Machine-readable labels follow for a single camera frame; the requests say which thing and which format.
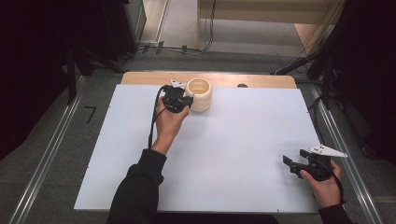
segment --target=black cable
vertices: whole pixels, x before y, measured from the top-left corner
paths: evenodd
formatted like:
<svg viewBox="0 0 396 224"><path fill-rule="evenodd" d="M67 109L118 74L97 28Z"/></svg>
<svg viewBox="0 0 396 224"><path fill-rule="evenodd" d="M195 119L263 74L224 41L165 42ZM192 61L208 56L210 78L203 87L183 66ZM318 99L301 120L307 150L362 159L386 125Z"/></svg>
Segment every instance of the black cable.
<svg viewBox="0 0 396 224"><path fill-rule="evenodd" d="M151 127L149 130L149 136L148 136L148 149L151 149L151 147L152 147L152 132L154 130L155 119L158 118L158 116L156 116L158 99L160 98L161 91L165 90L167 87L168 87L167 85L161 86L160 89L158 90L157 96L155 97L154 110L152 112L152 119L151 119Z"/></svg>
<svg viewBox="0 0 396 224"><path fill-rule="evenodd" d="M310 84L322 87L323 84L314 81L296 81L296 84Z"/></svg>
<svg viewBox="0 0 396 224"><path fill-rule="evenodd" d="M213 43L213 20L215 19L215 11L216 11L216 0L213 1L212 14L210 15L210 26L209 26L210 37L209 37L209 43L207 43L206 47L202 50L202 52L208 51L210 49L210 47L212 46L212 43Z"/></svg>
<svg viewBox="0 0 396 224"><path fill-rule="evenodd" d="M128 61L129 61L133 56L135 56L136 54L138 54L138 53L140 53L140 52L141 52L141 51L139 51L139 49L138 49L136 52L131 53L130 55L128 55L128 58L127 58L124 62L119 63L119 64L118 64L118 67L123 67L125 64L128 63Z"/></svg>
<svg viewBox="0 0 396 224"><path fill-rule="evenodd" d="M327 171L329 171L332 174L332 177L334 177L335 183L337 184L338 189L340 190L340 204L346 203L346 201L344 201L344 187L343 187L340 179L337 177L337 175L335 175L334 171L329 169L329 167L327 167L321 161L315 160L314 158L311 158L311 159L314 162L318 163L320 166L322 166L323 168L325 168Z"/></svg>
<svg viewBox="0 0 396 224"><path fill-rule="evenodd" d="M304 67L305 67L305 69L306 69L306 70L309 70L309 68L308 68L308 67L306 67L306 64L304 64Z"/></svg>
<svg viewBox="0 0 396 224"><path fill-rule="evenodd" d="M161 113L162 113L165 109L166 109L166 108L162 109L162 110L160 111L160 113L158 113L158 115L155 117L154 122L157 121L157 118L161 115Z"/></svg>
<svg viewBox="0 0 396 224"><path fill-rule="evenodd" d="M318 105L319 105L320 100L321 100L321 96L319 96L317 99L315 99L314 103L313 103L311 106L308 107L308 110L310 110L311 108L314 109L314 113L313 113L313 116L314 116L314 128L315 128L315 131L316 131L317 134L318 134L319 142L320 142L321 144L325 145L325 144L324 144L323 135L322 135L322 133L321 133L321 131L320 131L320 129L319 129L319 126L318 126L317 110L318 110Z"/></svg>
<svg viewBox="0 0 396 224"><path fill-rule="evenodd" d="M158 49L158 48L159 48L158 46L148 46L148 49ZM179 49L179 50L186 50L186 49L183 49L183 48L174 48L174 47L161 47L161 49ZM197 52L200 51L199 49L187 49L187 50L192 50L192 51L197 51Z"/></svg>
<svg viewBox="0 0 396 224"><path fill-rule="evenodd" d="M325 13L325 15L322 17L322 19L320 20L320 22L322 22L322 21L324 20L324 18L326 18L327 14L328 14L328 12L329 12L329 7L330 7L330 3L331 3L331 2L332 2L332 0L331 0L331 1L329 2L329 4L327 5L326 13ZM331 22L331 20L332 20L332 17L335 15L335 12L337 11L337 9L338 9L340 6L341 6L341 1L338 3L338 5L337 5L337 7L335 8L334 12L333 12L332 15L330 16L330 19L329 19L328 22L326 23L326 27L330 24L330 22ZM314 36L315 31L318 29L319 26L320 26L320 23L317 25L317 27L315 27L315 30L314 30L314 32L312 33L311 37L309 38L308 42L312 39L312 37ZM320 39L321 39L321 38L318 38L314 43L312 43L312 44L310 44L309 46L303 48L299 53L297 53L294 57L292 57L292 58L288 61L288 63L287 63L285 66L283 66L282 68L285 68L285 67L287 67L287 66L289 66L289 65L291 65L291 64L294 64L299 58L301 58L300 55L301 55L307 48L309 48L309 47L313 46L314 44L316 44Z"/></svg>

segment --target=hand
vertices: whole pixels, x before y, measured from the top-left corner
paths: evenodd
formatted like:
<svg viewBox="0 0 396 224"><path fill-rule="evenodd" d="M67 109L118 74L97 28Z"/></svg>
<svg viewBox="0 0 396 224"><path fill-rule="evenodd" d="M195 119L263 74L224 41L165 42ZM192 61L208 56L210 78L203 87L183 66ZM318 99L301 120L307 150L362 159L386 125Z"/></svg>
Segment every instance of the hand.
<svg viewBox="0 0 396 224"><path fill-rule="evenodd" d="M340 179L341 168L335 164L334 161L332 161L332 168L334 174L338 177L338 179ZM340 203L340 189L338 188L333 176L328 180L317 181L305 170L300 171L300 174L308 183L308 185L311 186L311 189L314 191L315 198L317 199L320 207L330 207Z"/></svg>
<svg viewBox="0 0 396 224"><path fill-rule="evenodd" d="M172 113L166 109L163 104L163 97L160 97L156 115L157 140L152 145L152 149L166 155L180 130L181 123L188 115L188 106L185 106L180 113Z"/></svg>

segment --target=white board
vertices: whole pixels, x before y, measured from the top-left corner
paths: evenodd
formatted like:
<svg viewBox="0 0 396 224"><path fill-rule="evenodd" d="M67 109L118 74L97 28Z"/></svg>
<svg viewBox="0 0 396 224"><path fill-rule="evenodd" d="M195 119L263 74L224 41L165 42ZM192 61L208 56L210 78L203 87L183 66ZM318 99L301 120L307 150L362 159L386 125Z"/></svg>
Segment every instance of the white board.
<svg viewBox="0 0 396 224"><path fill-rule="evenodd" d="M75 209L110 208L128 168L148 145L159 88L115 89ZM310 188L282 156L307 163L299 149L318 144L300 90L215 87L212 106L190 112L167 154L158 209L316 213Z"/></svg>

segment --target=black curtain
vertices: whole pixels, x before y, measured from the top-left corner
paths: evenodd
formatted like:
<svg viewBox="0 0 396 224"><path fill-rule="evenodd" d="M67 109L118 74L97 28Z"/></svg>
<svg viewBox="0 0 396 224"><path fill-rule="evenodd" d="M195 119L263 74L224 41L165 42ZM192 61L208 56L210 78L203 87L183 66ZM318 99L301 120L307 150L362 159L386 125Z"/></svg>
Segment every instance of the black curtain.
<svg viewBox="0 0 396 224"><path fill-rule="evenodd" d="M38 3L0 3L0 160L68 85L64 45Z"/></svg>
<svg viewBox="0 0 396 224"><path fill-rule="evenodd" d="M334 87L364 118L354 125L370 126L361 136L363 144L396 164L396 3L361 2L335 46L339 77Z"/></svg>

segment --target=wooden table edge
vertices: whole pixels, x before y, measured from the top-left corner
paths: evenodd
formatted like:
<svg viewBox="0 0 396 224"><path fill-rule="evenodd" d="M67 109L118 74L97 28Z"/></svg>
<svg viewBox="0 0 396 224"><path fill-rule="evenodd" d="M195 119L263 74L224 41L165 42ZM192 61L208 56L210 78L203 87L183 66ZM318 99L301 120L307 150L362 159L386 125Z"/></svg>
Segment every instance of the wooden table edge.
<svg viewBox="0 0 396 224"><path fill-rule="evenodd" d="M291 76L252 75L226 72L127 72L122 85L164 85L169 80L189 82L193 78L204 78L214 87L237 87L246 84L250 88L297 89Z"/></svg>

